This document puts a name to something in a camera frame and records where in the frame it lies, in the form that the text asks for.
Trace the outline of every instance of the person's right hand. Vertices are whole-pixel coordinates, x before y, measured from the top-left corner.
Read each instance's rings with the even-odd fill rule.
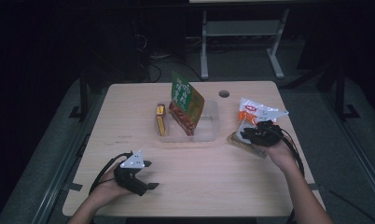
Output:
[[[278,166],[282,172],[285,172],[288,169],[298,168],[291,150],[283,140],[271,147],[254,146],[264,150],[270,156],[272,162],[274,162],[274,164]]]

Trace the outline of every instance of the plastic container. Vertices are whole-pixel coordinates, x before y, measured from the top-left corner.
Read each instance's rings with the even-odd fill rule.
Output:
[[[165,104],[165,106],[168,108],[170,101],[158,102],[158,104]],[[187,136],[182,127],[176,122],[173,116],[168,113],[168,111],[164,118],[164,125],[166,136],[160,136],[159,126],[155,118],[155,131],[161,142],[213,142],[216,140],[219,131],[217,102],[214,100],[205,101],[199,123],[194,130],[194,136]]]

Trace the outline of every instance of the dark background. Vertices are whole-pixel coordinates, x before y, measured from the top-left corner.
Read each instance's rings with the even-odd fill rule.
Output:
[[[73,3],[86,7],[95,2]],[[167,49],[183,58],[185,36],[201,35],[200,11],[151,11],[137,19],[133,12],[63,10],[70,6],[51,0],[0,1],[0,212],[82,71],[93,91],[115,82],[140,82],[146,73],[141,64],[151,50]],[[136,50],[137,34],[148,39],[147,52]],[[284,38],[298,36],[307,39],[301,68],[342,55],[348,77],[375,108],[375,1],[338,2],[322,10],[293,7]]]

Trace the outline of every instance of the light wood tabletop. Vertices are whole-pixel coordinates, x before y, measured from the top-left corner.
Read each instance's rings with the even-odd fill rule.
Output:
[[[241,97],[287,109],[270,81],[191,82],[205,100],[218,104],[219,132],[213,142],[163,143],[155,132],[157,102],[171,100],[171,83],[115,84],[92,130],[63,213],[71,216],[87,198],[90,186],[110,159],[142,150],[150,167],[137,174],[145,183],[160,183],[142,197],[128,195],[97,215],[119,217],[287,217],[292,210],[282,172],[270,160],[231,145],[227,138],[239,127]],[[229,97],[219,96],[228,91]],[[277,119],[294,139],[306,180],[314,183],[288,116]],[[314,191],[322,203],[321,196]]]

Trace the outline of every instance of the white desk frame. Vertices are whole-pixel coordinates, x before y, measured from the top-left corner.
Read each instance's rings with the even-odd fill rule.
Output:
[[[208,79],[208,63],[206,53],[207,36],[222,35],[274,35],[272,47],[267,53],[277,78],[284,78],[283,70],[278,63],[276,52],[283,35],[289,8],[284,10],[280,20],[267,21],[208,21],[206,11],[202,15],[202,45],[201,45],[201,78]]]

